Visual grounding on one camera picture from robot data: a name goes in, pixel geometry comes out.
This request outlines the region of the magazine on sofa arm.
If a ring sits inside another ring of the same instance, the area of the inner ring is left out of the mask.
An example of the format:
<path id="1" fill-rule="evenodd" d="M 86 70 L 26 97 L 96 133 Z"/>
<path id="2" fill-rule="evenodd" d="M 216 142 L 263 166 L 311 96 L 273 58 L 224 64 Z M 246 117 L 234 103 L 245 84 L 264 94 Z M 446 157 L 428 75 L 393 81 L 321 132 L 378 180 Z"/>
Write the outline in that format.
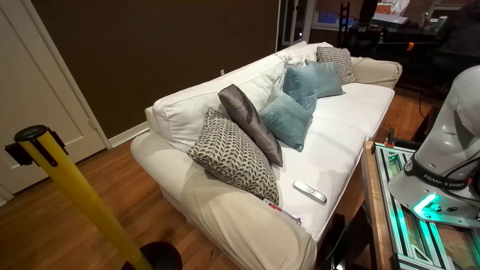
<path id="1" fill-rule="evenodd" d="M 270 208 L 278 210 L 279 213 L 288 216 L 290 219 L 293 219 L 296 223 L 302 225 L 302 219 L 299 216 L 294 216 L 291 213 L 288 213 L 287 210 L 284 210 L 282 207 L 279 207 L 278 204 L 272 202 L 270 199 L 264 198 L 263 202 L 266 202 Z"/>

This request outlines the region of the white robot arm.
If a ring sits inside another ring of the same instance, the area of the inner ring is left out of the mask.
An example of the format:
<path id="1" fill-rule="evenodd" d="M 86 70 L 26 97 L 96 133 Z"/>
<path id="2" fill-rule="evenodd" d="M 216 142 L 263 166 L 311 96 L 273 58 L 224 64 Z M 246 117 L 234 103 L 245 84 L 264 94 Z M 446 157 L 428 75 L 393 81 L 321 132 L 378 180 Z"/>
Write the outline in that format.
<path id="1" fill-rule="evenodd" d="M 480 226 L 480 66 L 452 82 L 437 120 L 389 190 L 419 219 Z"/>

